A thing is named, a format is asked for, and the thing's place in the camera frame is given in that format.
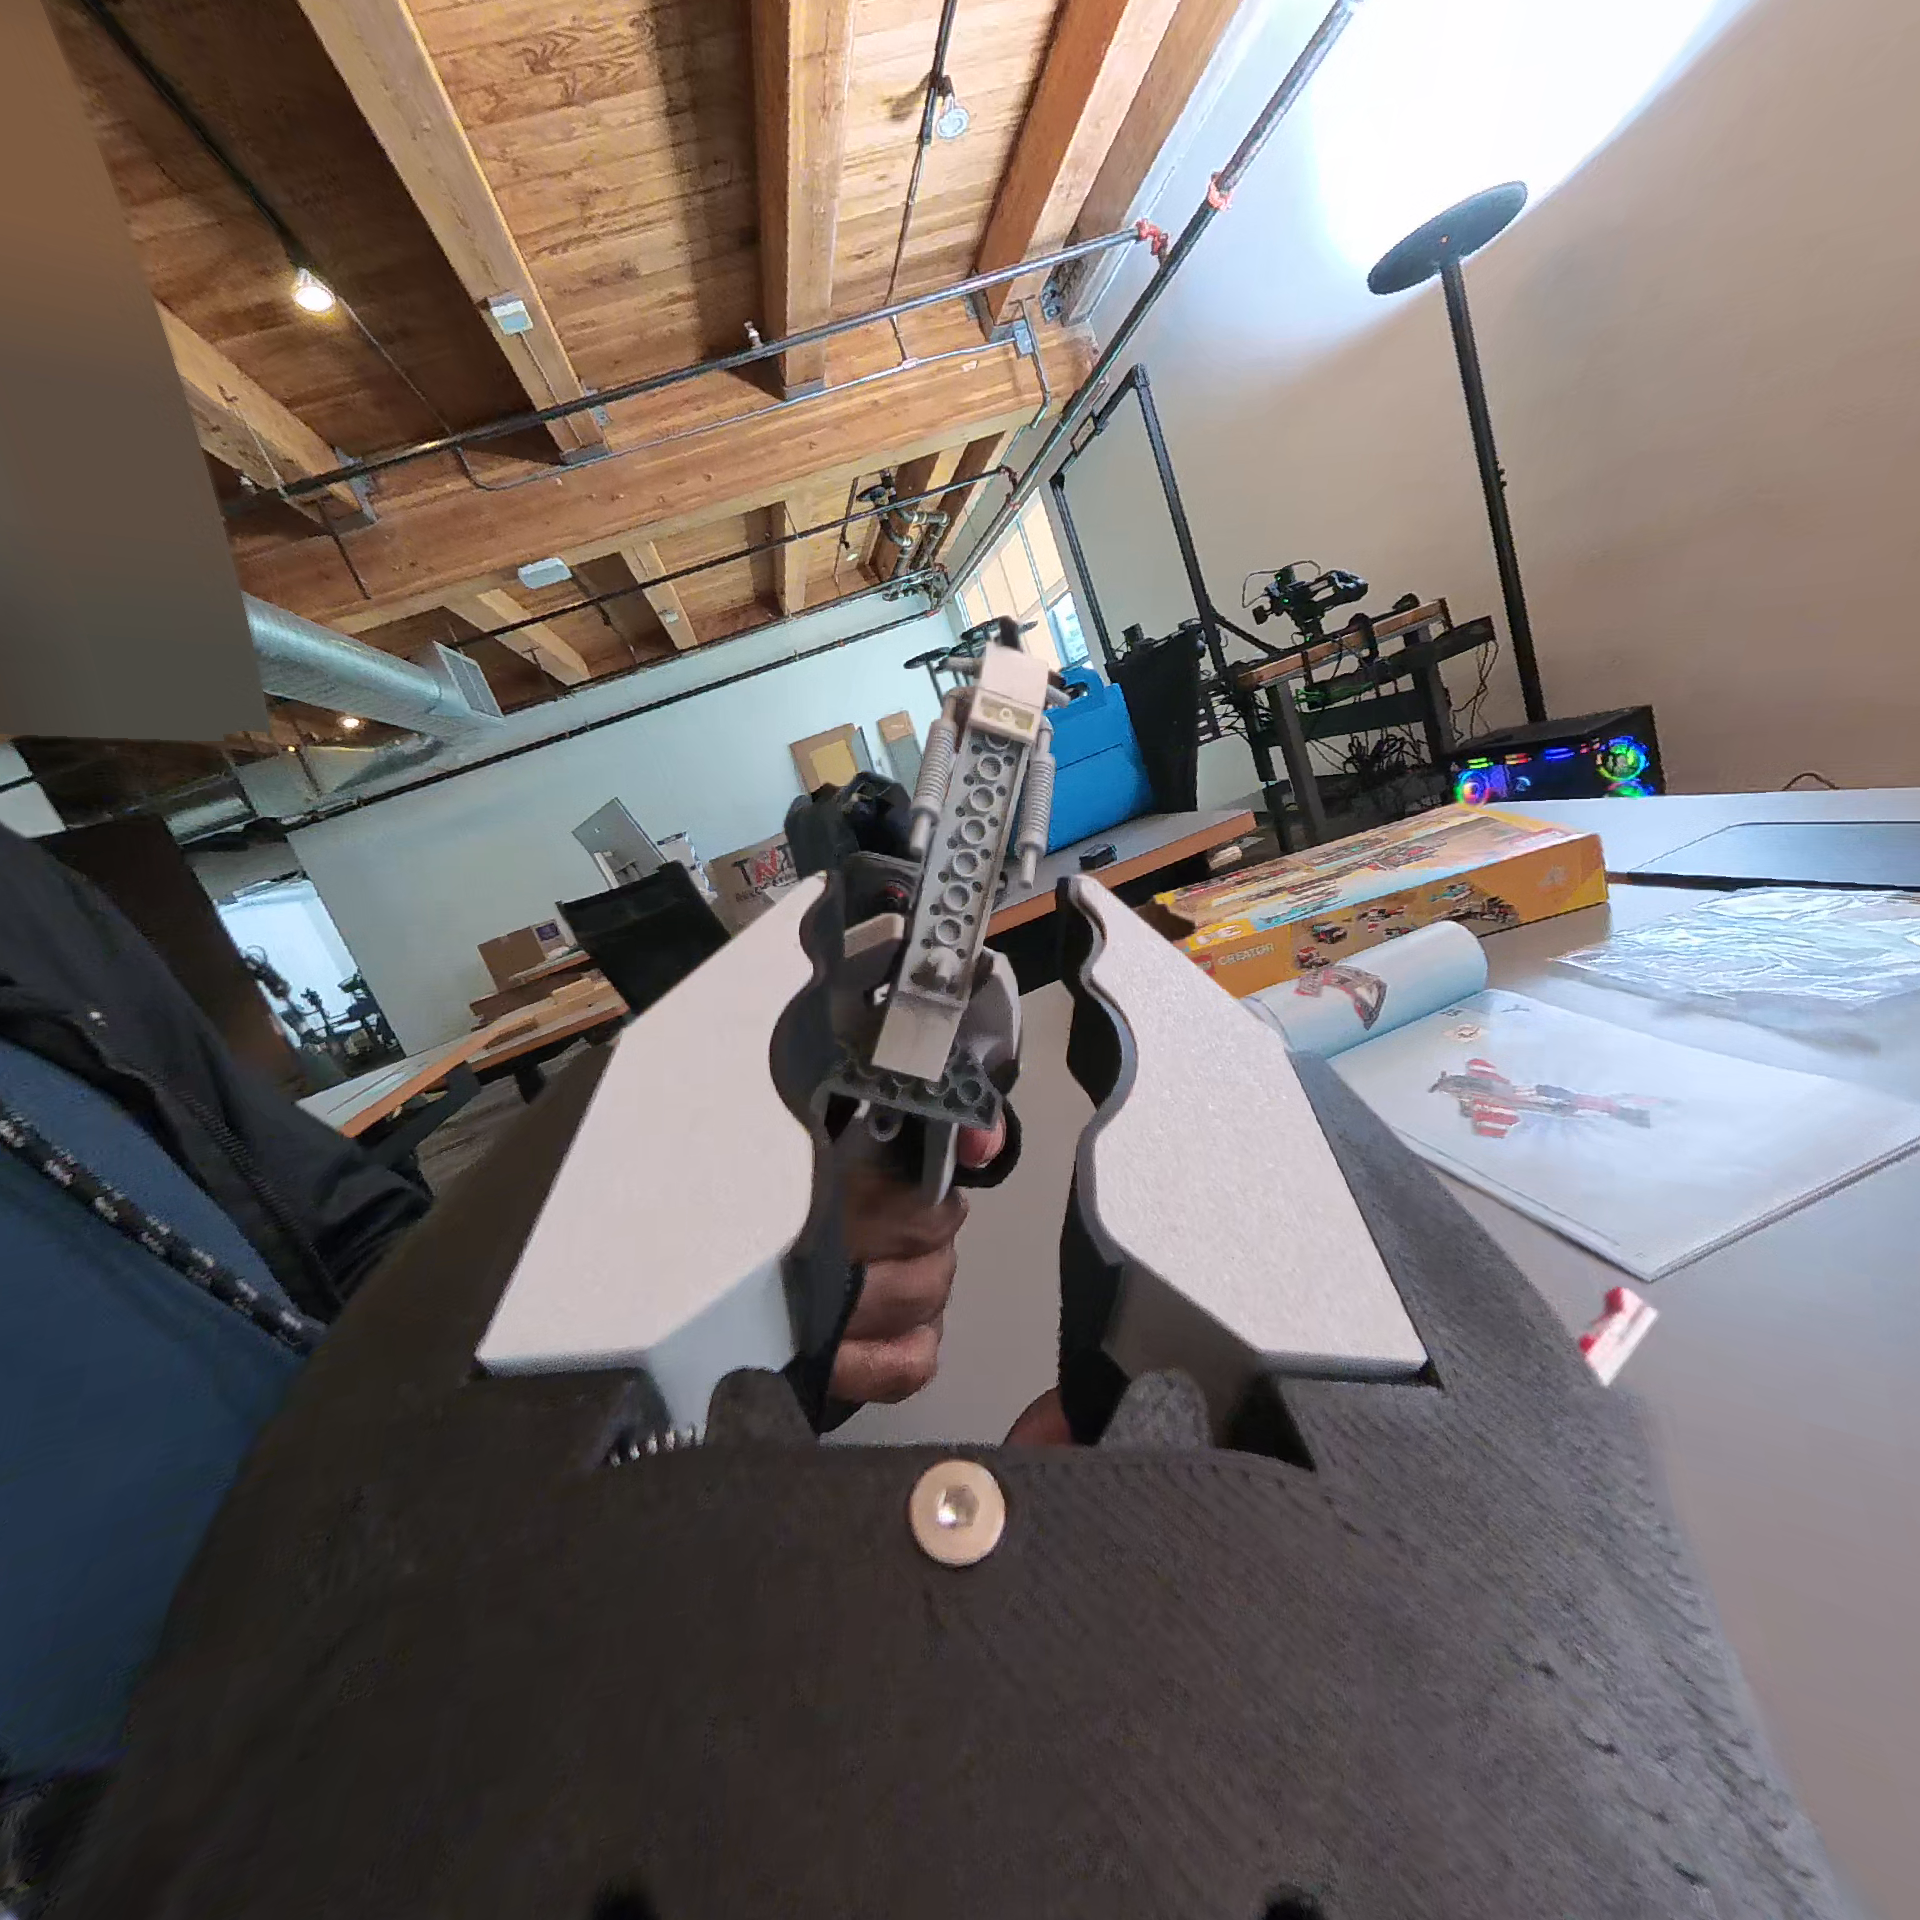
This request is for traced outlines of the cardboard box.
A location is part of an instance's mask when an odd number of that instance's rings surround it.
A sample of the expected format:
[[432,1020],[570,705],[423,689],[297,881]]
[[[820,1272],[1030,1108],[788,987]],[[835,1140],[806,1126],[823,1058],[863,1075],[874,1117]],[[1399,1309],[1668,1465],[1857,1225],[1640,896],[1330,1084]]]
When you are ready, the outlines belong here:
[[802,880],[788,837],[778,831],[724,853],[708,855],[704,869],[714,909],[730,936],[755,924]]

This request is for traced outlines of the yellow toy box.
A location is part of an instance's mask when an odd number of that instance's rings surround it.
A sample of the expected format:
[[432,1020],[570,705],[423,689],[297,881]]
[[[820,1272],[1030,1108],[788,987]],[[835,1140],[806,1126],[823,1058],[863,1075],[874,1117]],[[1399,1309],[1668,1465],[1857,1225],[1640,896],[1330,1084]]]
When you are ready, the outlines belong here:
[[1452,804],[1160,892],[1138,913],[1244,997],[1356,963],[1425,926],[1457,924],[1483,939],[1607,899],[1594,831]]

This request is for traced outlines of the computer tower with coloured lights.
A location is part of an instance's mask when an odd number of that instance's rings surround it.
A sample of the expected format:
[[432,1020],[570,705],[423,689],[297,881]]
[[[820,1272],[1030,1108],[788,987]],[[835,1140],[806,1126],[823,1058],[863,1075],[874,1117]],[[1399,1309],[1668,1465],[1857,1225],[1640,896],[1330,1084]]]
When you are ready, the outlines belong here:
[[1455,804],[1643,799],[1668,792],[1653,708],[1625,705],[1460,739],[1445,758]]

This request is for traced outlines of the red white striped brick wing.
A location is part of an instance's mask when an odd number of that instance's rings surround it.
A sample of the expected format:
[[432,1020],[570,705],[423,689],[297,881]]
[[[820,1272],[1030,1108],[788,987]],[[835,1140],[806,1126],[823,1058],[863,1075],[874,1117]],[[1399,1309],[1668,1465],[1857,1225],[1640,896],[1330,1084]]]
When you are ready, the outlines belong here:
[[1642,1292],[1629,1285],[1606,1289],[1600,1311],[1578,1335],[1579,1356],[1598,1383],[1618,1381],[1657,1317],[1660,1309]]

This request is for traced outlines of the black fabric panel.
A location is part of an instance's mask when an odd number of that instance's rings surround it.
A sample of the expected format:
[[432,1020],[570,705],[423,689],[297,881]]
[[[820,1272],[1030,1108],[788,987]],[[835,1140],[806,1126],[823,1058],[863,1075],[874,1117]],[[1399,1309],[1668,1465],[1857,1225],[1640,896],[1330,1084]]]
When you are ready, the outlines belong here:
[[1160,638],[1126,627],[1110,668],[1145,772],[1153,810],[1197,807],[1204,626],[1190,617]]

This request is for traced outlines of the black metal frame stand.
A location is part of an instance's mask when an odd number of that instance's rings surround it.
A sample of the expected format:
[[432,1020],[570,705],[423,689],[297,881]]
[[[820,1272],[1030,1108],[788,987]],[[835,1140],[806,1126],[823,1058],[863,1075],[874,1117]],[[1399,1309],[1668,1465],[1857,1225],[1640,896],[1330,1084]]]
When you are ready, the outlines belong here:
[[1122,376],[1117,376],[1113,394],[1098,399],[1088,420],[1079,428],[1071,430],[1066,451],[1045,482],[1045,492],[1049,496],[1048,505],[1058,522],[1055,532],[1066,541],[1067,561],[1076,575],[1073,602],[1079,614],[1089,620],[1089,631],[1098,648],[1098,658],[1106,668],[1116,668],[1123,654],[1136,652],[1142,645],[1142,639],[1130,639],[1126,645],[1116,645],[1094,586],[1091,563],[1088,561],[1071,514],[1071,503],[1067,499],[1067,478],[1073,464],[1083,456],[1091,442],[1106,432],[1110,420],[1116,416],[1116,410],[1126,399],[1136,402],[1148,451],[1162,492],[1165,520],[1185,577],[1187,597],[1194,603],[1197,655],[1205,665],[1201,671],[1201,708],[1212,709],[1214,699],[1223,699],[1227,708],[1238,712],[1241,708],[1241,695],[1231,686],[1229,661],[1223,648],[1227,620],[1214,605],[1209,588],[1205,586],[1185,503],[1179,492],[1178,474],[1169,458],[1163,428],[1160,424],[1155,397],[1149,386],[1149,374],[1142,361],[1136,361]]

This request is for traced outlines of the clear plastic bag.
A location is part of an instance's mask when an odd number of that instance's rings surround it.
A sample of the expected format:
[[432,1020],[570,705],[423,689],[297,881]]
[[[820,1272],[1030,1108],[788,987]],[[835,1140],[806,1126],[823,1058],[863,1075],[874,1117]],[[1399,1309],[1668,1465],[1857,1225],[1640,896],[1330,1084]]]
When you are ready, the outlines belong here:
[[1557,962],[1592,984],[1673,1004],[1859,1012],[1916,995],[1918,899],[1811,885],[1717,892]]

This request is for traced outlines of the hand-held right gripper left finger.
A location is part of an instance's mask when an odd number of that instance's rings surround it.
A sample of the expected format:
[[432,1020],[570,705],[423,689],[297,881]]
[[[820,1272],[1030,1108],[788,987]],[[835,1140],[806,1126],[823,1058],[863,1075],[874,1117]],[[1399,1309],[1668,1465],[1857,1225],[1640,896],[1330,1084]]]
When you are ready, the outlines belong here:
[[846,890],[808,876],[615,1040],[477,1341],[492,1377],[619,1371],[704,1430],[735,1369],[815,1430],[857,1293],[825,1127]]

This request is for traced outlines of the long ceiling pipe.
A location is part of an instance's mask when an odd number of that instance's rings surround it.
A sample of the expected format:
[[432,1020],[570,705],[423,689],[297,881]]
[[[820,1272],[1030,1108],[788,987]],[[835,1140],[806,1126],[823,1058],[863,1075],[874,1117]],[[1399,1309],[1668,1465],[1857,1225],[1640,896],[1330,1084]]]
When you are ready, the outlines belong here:
[[1142,287],[1133,303],[1112,330],[1110,338],[1094,360],[1091,369],[1063,404],[1055,424],[1048,432],[1048,437],[1034,451],[1032,461],[1010,482],[1010,489],[1004,502],[998,505],[995,516],[986,528],[982,528],[977,541],[957,561],[957,565],[941,572],[940,592],[928,600],[932,609],[943,612],[955,600],[957,586],[968,577],[976,561],[980,561],[987,550],[1004,537],[1014,520],[1019,516],[1019,509],[1028,497],[1037,492],[1040,482],[1044,482],[1049,468],[1063,459],[1063,450],[1071,442],[1073,432],[1091,417],[1091,412],[1103,390],[1113,383],[1116,366],[1128,347],[1132,347],[1139,328],[1145,324],[1158,301],[1169,292],[1181,268],[1187,264],[1187,258],[1197,247],[1201,236],[1233,204],[1235,187],[1251,169],[1253,161],[1270,143],[1278,128],[1290,117],[1324,61],[1332,55],[1332,47],[1348,32],[1356,14],[1362,10],[1362,2],[1332,2],[1327,6],[1326,14],[1313,26],[1302,50],[1284,72],[1281,81],[1273,86],[1271,93],[1262,104],[1258,115],[1248,125],[1229,158],[1223,161],[1223,165],[1209,174],[1201,199],[1194,206],[1187,222],[1167,242],[1152,280]]

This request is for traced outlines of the workbench with equipment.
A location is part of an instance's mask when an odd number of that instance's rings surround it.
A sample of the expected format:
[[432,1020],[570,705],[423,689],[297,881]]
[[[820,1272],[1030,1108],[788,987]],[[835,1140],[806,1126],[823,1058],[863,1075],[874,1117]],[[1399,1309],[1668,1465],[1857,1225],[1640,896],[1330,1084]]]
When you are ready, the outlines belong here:
[[1278,847],[1302,852],[1437,799],[1460,737],[1445,668],[1488,665],[1495,648],[1488,615],[1454,620],[1441,597],[1291,643],[1205,614],[1201,689],[1253,760]]

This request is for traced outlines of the grey desk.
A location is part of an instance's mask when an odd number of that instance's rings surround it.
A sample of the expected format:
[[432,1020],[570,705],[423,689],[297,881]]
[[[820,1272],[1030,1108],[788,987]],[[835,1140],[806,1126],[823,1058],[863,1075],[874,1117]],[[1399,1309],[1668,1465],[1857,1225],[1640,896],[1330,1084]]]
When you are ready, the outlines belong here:
[[[1691,902],[1625,874],[1735,823],[1913,821],[1913,788],[1532,802],[1594,833],[1607,907],[1490,936],[1493,986],[1679,1043],[1916,1098],[1908,1004],[1835,1040],[1691,1015],[1557,957]],[[1023,1151],[972,1198],[940,1371],[860,1410],[850,1444],[995,1442],[1042,1394],[1058,1337],[1058,1230],[1089,1103],[1063,1062],[1049,890],[1014,903]],[[1918,1912],[1916,1157],[1884,1165],[1649,1288],[1657,1319],[1619,1383],[1643,1406],[1671,1507],[1837,1877],[1872,1915]]]

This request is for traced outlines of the toy brick airplane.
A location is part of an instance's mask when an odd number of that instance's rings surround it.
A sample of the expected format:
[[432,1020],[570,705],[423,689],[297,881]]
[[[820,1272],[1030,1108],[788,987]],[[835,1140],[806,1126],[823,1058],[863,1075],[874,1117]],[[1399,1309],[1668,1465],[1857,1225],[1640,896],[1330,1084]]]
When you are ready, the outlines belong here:
[[1055,763],[1049,712],[1060,675],[993,615],[933,659],[955,682],[925,729],[910,792],[908,857],[924,864],[877,1059],[908,1071],[896,1099],[850,1109],[875,1145],[941,1198],[961,1173],[959,1133],[943,1126],[947,1048],[990,947],[987,924],[1010,881],[1028,885],[1048,844]]

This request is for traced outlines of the silver air duct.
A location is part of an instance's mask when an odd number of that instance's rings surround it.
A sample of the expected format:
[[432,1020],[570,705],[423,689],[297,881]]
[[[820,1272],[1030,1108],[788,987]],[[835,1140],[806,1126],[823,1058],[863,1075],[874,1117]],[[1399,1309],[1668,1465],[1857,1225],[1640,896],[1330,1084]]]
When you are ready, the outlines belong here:
[[267,695],[433,739],[482,734],[505,717],[482,669],[439,642],[385,652],[249,592],[242,612]]

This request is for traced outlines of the grey monitor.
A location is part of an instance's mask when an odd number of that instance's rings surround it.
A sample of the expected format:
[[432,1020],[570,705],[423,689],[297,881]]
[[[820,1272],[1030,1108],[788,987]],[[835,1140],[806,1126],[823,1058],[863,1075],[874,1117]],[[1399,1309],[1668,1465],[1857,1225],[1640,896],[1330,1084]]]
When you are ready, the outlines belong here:
[[608,890],[632,885],[659,874],[666,855],[622,799],[598,806],[571,827],[573,842],[588,853]]

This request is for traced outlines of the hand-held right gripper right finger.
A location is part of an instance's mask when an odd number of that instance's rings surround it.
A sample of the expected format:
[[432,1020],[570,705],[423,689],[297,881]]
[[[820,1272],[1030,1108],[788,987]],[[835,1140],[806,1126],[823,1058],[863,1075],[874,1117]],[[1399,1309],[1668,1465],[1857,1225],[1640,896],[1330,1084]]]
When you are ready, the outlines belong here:
[[1058,885],[1089,1102],[1060,1247],[1060,1395],[1095,1442],[1178,1374],[1225,1442],[1267,1380],[1407,1383],[1428,1348],[1285,1041],[1091,876]]

